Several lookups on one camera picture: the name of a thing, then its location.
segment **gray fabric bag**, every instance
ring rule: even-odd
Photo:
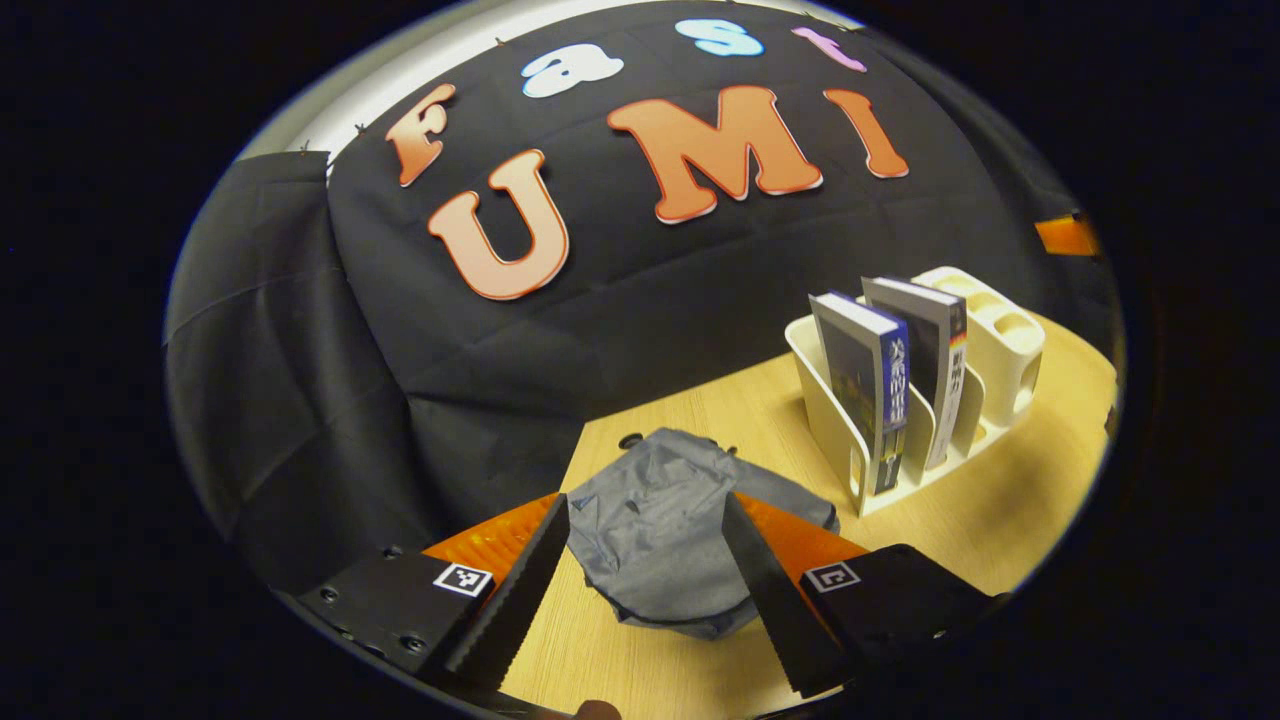
[[[741,492],[840,532],[836,507],[707,438],[659,429],[568,493],[568,547],[620,621],[703,639],[755,618],[721,536]]]

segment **white organizer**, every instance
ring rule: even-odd
[[[813,315],[794,320],[786,328],[804,391],[809,430],[836,477],[847,479],[859,516],[902,500],[977,456],[1025,416],[1036,393],[1044,328],[1025,310],[956,268],[936,268],[911,281],[960,295],[966,301],[969,327],[964,389],[947,457],[937,468],[925,470],[924,460],[937,420],[929,404],[915,386],[910,386],[897,487],[879,495],[863,492],[863,470],[869,459],[867,442],[831,392],[827,356]]]

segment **wooden table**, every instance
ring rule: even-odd
[[[1015,589],[1084,501],[1106,447],[1115,369],[1061,325],[1046,331],[1027,418],[984,452],[902,501],[858,518],[805,419],[790,354],[588,423],[562,491],[622,455],[628,433],[677,428],[836,505],[841,534],[874,550],[905,542],[984,593]],[[759,619],[714,641],[620,624],[566,548],[502,692],[572,714],[604,700],[623,720],[750,717],[801,702]]]

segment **pink letter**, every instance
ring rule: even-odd
[[[841,65],[845,65],[846,68],[851,70],[858,70],[860,73],[867,72],[867,65],[841,53],[840,45],[836,45],[835,40],[829,37],[823,37],[806,27],[797,27],[791,32],[799,35],[800,37],[808,38],[809,42],[813,42],[814,45],[818,46],[818,50],[822,50],[823,53],[827,54],[828,58],[840,63]]]

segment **orange tape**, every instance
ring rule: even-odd
[[[1102,255],[1093,227],[1074,215],[1036,223],[1036,232],[1050,255]]]

